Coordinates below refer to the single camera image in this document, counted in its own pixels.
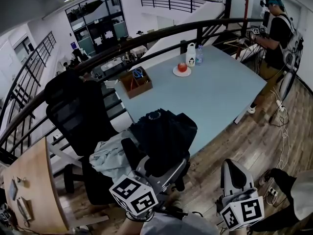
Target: light blue table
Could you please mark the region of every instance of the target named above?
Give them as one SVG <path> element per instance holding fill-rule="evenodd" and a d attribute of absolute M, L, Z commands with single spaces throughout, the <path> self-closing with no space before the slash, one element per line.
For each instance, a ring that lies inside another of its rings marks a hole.
<path fill-rule="evenodd" d="M 146 69 L 153 88 L 132 99 L 121 83 L 115 86 L 134 122 L 159 108 L 189 116 L 198 126 L 189 149 L 191 155 L 232 121 L 238 123 L 266 84 L 245 65 L 213 46 L 204 47 L 203 55 L 204 63 L 192 67 L 188 77 L 177 77 L 172 72 L 174 66 L 185 62 L 185 54 Z"/>

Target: plate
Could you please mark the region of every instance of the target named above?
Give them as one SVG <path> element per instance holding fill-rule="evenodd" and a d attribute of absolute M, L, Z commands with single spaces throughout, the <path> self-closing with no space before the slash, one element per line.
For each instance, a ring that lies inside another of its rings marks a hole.
<path fill-rule="evenodd" d="M 187 70 L 185 72 L 180 72 L 177 68 L 177 66 L 175 66 L 173 68 L 173 73 L 176 75 L 176 76 L 189 76 L 191 74 L 191 69 L 189 67 L 187 67 Z"/>

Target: black t-shirt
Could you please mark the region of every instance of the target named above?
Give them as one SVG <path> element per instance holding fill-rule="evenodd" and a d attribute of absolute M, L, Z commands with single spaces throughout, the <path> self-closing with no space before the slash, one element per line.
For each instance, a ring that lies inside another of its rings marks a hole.
<path fill-rule="evenodd" d="M 288 19 L 288 17 L 285 14 L 281 14 L 281 15 Z M 288 24 L 279 17 L 273 18 L 272 25 L 270 28 L 269 38 L 275 41 L 278 41 L 281 44 L 282 48 L 286 48 L 291 37 L 292 37 L 292 33 Z M 281 70 L 281 68 L 285 65 L 285 63 L 284 63 L 283 54 L 279 45 L 275 50 L 267 48 L 266 55 L 265 55 L 265 62 L 267 62 L 269 66 L 276 68 L 278 70 Z"/>

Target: wooden box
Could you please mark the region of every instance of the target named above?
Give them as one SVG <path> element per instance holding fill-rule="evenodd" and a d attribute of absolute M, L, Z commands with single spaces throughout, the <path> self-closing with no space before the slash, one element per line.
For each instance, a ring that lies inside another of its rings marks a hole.
<path fill-rule="evenodd" d="M 130 70 L 125 75 L 120 77 L 120 80 L 127 92 L 129 98 L 133 98 L 141 93 L 152 88 L 152 81 L 143 67 L 138 67 L 142 70 L 142 78 L 134 78 L 133 71 Z"/>

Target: black railing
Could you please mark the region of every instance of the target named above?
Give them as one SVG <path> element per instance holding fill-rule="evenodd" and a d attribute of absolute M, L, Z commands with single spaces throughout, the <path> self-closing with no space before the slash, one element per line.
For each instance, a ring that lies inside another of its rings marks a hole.
<path fill-rule="evenodd" d="M 167 8 L 192 13 L 206 2 L 222 2 L 218 0 L 141 0 L 141 6 Z"/>
<path fill-rule="evenodd" d="M 172 26 L 169 28 L 161 29 L 155 32 L 151 32 L 149 34 L 145 34 L 143 36 L 139 36 L 135 39 L 130 39 L 126 42 L 123 42 L 117 46 L 113 46 L 110 49 L 105 50 L 104 52 L 88 59 L 87 61 L 79 64 L 77 67 L 75 67 L 75 71 L 77 72 L 78 75 L 83 75 L 86 72 L 91 72 L 91 70 L 106 61 L 121 55 L 125 53 L 126 51 L 129 51 L 133 48 L 136 48 L 138 46 L 144 45 L 146 43 L 150 43 L 152 41 L 172 36 L 178 33 L 186 32 L 189 30 L 197 30 L 197 37 L 195 39 L 189 40 L 189 41 L 184 41 L 183 43 L 176 44 L 174 46 L 167 47 L 163 50 L 160 50 L 158 52 L 152 53 L 150 55 L 147 55 L 145 57 L 142 57 L 140 59 L 137 59 L 133 63 L 130 63 L 128 65 L 122 66 L 121 68 L 117 69 L 114 71 L 112 74 L 107 75 L 103 77 L 102 79 L 98 80 L 99 83 L 102 83 L 112 77 L 116 77 L 120 75 L 122 72 L 129 70 L 131 67 L 134 65 L 140 64 L 144 61 L 147 61 L 153 57 L 159 56 L 161 54 L 164 54 L 168 51 L 174 50 L 176 48 L 186 48 L 186 46 L 189 43 L 197 43 L 197 45 L 201 44 L 204 39 L 209 39 L 211 37 L 215 36 L 220 36 L 223 34 L 228 34 L 229 32 L 236 32 L 240 31 L 241 29 L 235 29 L 235 30 L 227 30 L 225 32 L 220 32 L 220 33 L 214 33 L 210 34 L 207 36 L 203 36 L 203 28 L 206 27 L 213 27 L 217 25 L 222 25 L 222 24 L 235 24 L 235 23 L 242 23 L 244 22 L 244 19 L 218 19 L 218 20 L 207 20 L 207 21 L 200 21 L 200 22 L 193 22 L 193 23 L 185 23 L 177 26 Z M 247 19 L 247 22 L 262 22 L 260 19 Z M 103 98 L 107 98 L 108 96 L 112 95 L 115 93 L 114 89 L 111 89 L 110 91 L 106 92 L 103 95 Z M 19 112 L 14 120 L 7 126 L 5 131 L 3 132 L 2 136 L 0 137 L 0 147 L 3 147 L 8 138 L 12 135 L 12 133 L 17 129 L 17 127 L 25 121 L 26 118 L 30 118 L 32 115 L 32 112 L 38 108 L 43 102 L 45 101 L 44 99 L 44 92 L 40 92 L 37 96 L 33 98 L 33 100 L 28 103 L 22 110 Z M 117 101 L 115 103 L 112 103 L 111 105 L 106 106 L 106 110 L 108 111 L 109 109 L 115 107 L 116 105 L 120 104 L 121 101 Z M 122 109 L 121 111 L 113 114 L 112 116 L 109 117 L 110 120 L 116 118 L 117 116 L 121 115 L 122 113 L 126 112 L 126 109 Z M 32 132 L 34 132 L 39 126 L 41 126 L 45 121 L 47 121 L 48 118 L 47 116 L 43 117 L 41 120 L 39 120 L 32 128 L 30 128 L 25 134 L 23 134 L 18 141 L 15 142 L 14 146 L 11 149 L 0 149 L 0 160 L 2 160 L 1 157 L 5 156 L 5 161 L 9 164 L 11 164 L 11 161 L 14 161 L 14 159 L 17 158 L 17 154 L 14 155 L 14 150 L 19 146 L 23 144 L 23 140 L 29 139 L 29 136 L 31 135 Z M 50 135 L 52 132 L 56 131 L 57 128 L 53 127 L 50 130 L 48 130 L 45 134 L 43 134 L 40 138 L 38 138 L 36 141 L 40 140 L 43 137 L 47 137 Z M 60 141 L 64 139 L 63 136 L 59 137 L 57 140 L 53 142 L 53 145 L 57 145 Z M 68 148 L 70 144 L 65 144 L 63 145 L 60 150 L 64 150 Z"/>
<path fill-rule="evenodd" d="M 36 96 L 37 88 L 41 86 L 39 80 L 55 43 L 54 36 L 52 32 L 50 32 L 38 44 L 22 66 L 3 103 L 0 113 L 0 126 L 2 124 L 8 125 L 14 121 L 15 116 L 18 116 L 20 111 Z M 19 136 L 22 137 L 24 133 L 31 128 L 31 122 L 34 118 L 34 115 L 30 113 L 29 118 L 25 118 L 21 125 L 15 128 L 14 133 L 5 141 L 4 150 L 11 149 L 10 147 L 12 146 L 16 147 L 16 140 Z M 26 147 L 30 146 L 29 136 L 27 144 L 24 145 L 26 145 Z M 23 144 L 21 144 L 20 147 L 20 153 L 22 152 Z"/>

